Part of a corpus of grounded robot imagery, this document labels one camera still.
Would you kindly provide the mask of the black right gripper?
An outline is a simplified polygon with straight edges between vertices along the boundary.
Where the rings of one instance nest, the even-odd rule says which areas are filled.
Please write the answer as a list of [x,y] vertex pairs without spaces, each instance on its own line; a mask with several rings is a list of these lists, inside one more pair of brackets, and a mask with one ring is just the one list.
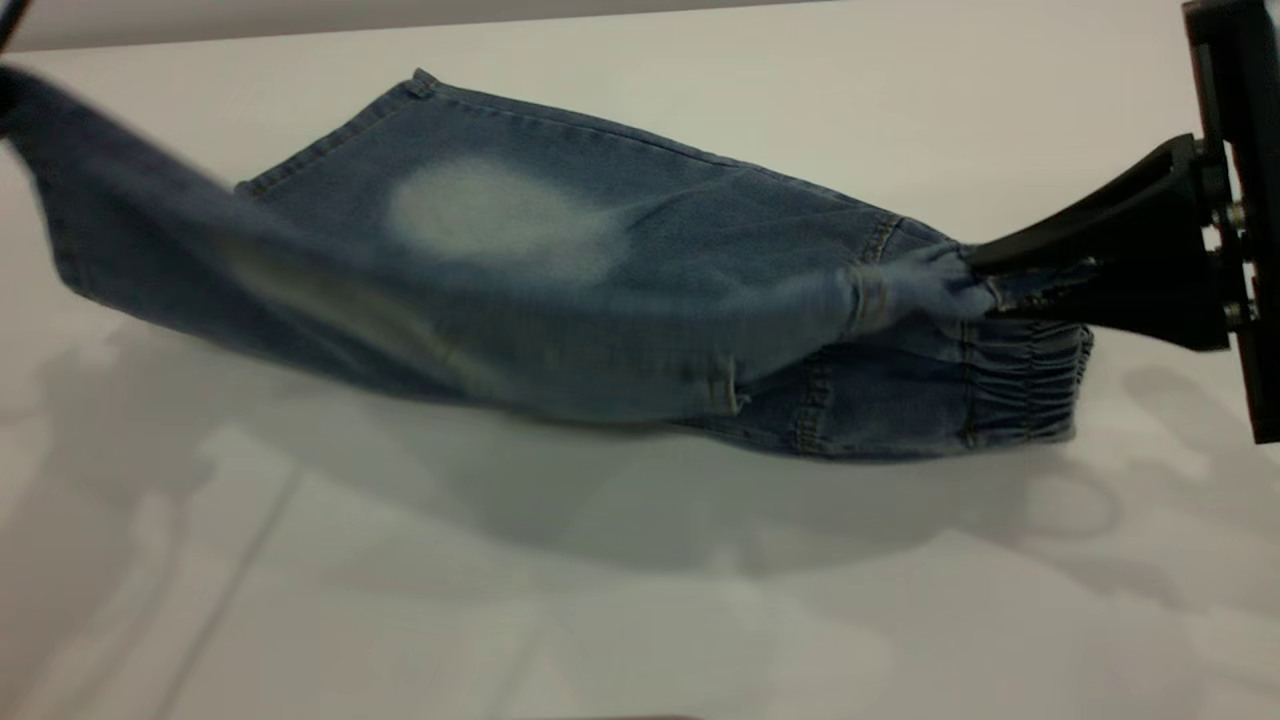
[[[1276,14],[1267,1],[1184,3],[1203,140],[1176,136],[969,256],[993,281],[1000,316],[1097,325],[1194,352],[1229,348],[1230,331],[1257,445],[1279,436]],[[1203,241],[1211,222],[1222,301]]]

